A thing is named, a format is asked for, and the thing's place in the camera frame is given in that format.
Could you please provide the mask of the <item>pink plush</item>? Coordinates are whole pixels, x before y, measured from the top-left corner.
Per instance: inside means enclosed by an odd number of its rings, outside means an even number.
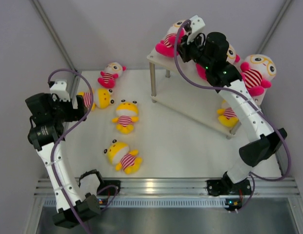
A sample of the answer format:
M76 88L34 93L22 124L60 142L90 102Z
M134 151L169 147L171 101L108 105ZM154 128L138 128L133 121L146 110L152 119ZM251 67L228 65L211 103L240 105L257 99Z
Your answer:
M182 37L185 35L185 29L183 28L180 35L177 37L177 32L184 21L185 20L180 20L174 23L169 28L164 39L162 39L159 43L156 44L155 46L156 52L168 58L174 57L175 39L178 38L178 43L180 43Z
M236 53L236 50L234 49L234 47L231 44L229 44L229 47L227 50L226 61L228 61L230 64L233 64L233 65L236 65L240 61L240 56ZM197 73L200 78L202 78L203 80L207 80L206 75L205 75L205 68L203 68L199 64L196 64L196 70L197 70Z
M122 66L118 62L109 63L101 71L101 76L98 77L97 82L104 88L112 89L116 85L116 80L122 76L125 70L126 66Z
M240 65L244 83L252 97L260 96L272 86L277 68L273 60L262 54L247 56Z

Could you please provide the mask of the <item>yellow plush sideways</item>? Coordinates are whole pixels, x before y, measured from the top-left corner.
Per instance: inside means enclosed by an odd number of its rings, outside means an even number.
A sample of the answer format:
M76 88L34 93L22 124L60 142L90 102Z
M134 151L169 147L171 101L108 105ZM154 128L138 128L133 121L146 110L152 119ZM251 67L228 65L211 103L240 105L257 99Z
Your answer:
M109 105L113 105L115 100L112 98L113 90L99 88L93 90L93 95L90 92L79 92L78 95L83 97L83 102L86 108L90 108L93 111L96 107L99 109L105 109Z

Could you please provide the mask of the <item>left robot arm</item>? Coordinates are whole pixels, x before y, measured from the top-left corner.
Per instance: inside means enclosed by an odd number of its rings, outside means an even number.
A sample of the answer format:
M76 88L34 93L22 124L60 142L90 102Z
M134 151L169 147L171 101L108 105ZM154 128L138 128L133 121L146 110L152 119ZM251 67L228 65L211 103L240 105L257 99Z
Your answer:
M105 190L97 170L83 174L77 183L65 152L64 122L80 124L86 119L83 97L76 96L77 108L57 94L38 93L26 99L31 112L28 140L42 159L56 199L56 226L73 228L101 213L96 195Z

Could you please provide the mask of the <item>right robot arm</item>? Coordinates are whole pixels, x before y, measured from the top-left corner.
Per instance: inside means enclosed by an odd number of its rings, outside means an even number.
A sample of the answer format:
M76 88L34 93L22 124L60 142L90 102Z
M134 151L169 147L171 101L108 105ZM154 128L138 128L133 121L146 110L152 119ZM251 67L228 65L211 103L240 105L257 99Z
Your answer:
M239 149L240 158L218 180L218 192L233 194L240 189L242 182L247 181L253 168L269 159L281 146L290 157L285 142L287 132L283 128L277 129L263 115L248 93L238 69L226 61L229 43L224 34L212 32L204 36L202 41L199 37L203 27L196 29L189 20L182 24L178 32L183 29L186 34L180 42L176 41L174 44L174 61L178 72L191 85L215 90L228 102L247 133L249 143ZM181 70L177 57L181 57L184 63L192 60L204 66L209 85L199 85L191 81Z

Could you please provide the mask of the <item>white two-tier shelf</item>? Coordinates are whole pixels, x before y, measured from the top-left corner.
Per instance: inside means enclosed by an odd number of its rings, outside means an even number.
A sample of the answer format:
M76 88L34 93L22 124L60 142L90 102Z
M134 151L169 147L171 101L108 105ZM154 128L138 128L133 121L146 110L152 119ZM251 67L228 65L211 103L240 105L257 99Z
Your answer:
M251 107L254 101L242 82L234 83L235 93L217 93L188 83L179 74L172 58L152 50L147 59L150 65L153 101L187 117L188 120L195 121L205 137L234 136L230 128L222 126L218 121L217 109L223 100L226 100L241 121L239 131L246 139L255 141L262 134L268 135L272 132L271 127L260 116L258 107Z

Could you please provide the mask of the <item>yellow plush under shelf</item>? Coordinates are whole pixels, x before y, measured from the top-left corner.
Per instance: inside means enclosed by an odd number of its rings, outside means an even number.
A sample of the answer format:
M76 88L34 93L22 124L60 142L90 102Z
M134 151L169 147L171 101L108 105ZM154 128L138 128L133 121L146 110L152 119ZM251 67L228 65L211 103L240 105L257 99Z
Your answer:
M235 112L225 100L222 101L221 107L217 110L217 114L220 124L227 128L233 128L239 122Z

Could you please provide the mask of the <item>pink plush at table back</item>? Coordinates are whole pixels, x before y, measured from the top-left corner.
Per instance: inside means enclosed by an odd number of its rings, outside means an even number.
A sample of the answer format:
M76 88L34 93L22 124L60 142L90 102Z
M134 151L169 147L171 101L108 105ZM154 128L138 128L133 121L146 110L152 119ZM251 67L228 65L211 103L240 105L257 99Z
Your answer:
M126 66L122 66L118 62L109 63L101 71L101 76L98 77L97 82L104 88L112 89L116 85L116 80L122 76L125 70Z

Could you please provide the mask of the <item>yellow plush centre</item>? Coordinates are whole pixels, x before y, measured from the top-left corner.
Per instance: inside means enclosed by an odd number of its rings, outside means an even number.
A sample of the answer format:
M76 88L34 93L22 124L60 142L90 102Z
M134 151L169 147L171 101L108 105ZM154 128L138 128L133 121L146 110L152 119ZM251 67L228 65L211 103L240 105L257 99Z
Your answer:
M116 125L121 134L129 134L134 130L134 124L139 121L138 102L122 99L115 110L116 117L111 122Z

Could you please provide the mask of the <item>yellow plush front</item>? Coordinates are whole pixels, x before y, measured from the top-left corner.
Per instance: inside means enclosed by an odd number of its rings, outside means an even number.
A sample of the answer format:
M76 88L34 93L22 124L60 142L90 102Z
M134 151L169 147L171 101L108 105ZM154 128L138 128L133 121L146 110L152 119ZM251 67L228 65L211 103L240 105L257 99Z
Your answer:
M116 139L104 149L103 153L115 171L123 171L127 175L136 173L142 164L142 158L137 149L131 150L127 143Z

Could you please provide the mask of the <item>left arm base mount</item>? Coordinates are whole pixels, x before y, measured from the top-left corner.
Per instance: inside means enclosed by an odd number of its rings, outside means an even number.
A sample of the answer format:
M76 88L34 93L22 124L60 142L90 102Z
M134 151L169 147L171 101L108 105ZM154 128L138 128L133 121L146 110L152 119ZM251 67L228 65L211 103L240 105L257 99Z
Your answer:
M118 179L104 180L97 189L97 195L109 196L114 195L115 191L120 191L121 181Z

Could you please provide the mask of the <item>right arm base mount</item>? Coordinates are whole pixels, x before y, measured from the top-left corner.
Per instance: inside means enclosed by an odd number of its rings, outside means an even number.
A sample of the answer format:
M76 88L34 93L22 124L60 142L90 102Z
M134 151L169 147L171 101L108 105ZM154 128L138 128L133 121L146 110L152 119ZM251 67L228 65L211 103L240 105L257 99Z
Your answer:
M206 181L207 192L211 196L221 195L251 195L251 185L248 179L233 184L222 179L210 179Z

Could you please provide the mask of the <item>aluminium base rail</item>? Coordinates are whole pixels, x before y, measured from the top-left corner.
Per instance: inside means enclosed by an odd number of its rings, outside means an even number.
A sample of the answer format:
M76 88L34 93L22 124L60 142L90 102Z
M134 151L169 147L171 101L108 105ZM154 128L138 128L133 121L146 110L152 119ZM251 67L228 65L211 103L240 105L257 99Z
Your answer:
M99 201L111 208L228 208L233 203L251 198L299 197L294 179L279 182L249 179L244 188L228 195L212 196L212 185L206 178L124 178L120 191L109 195L100 193Z

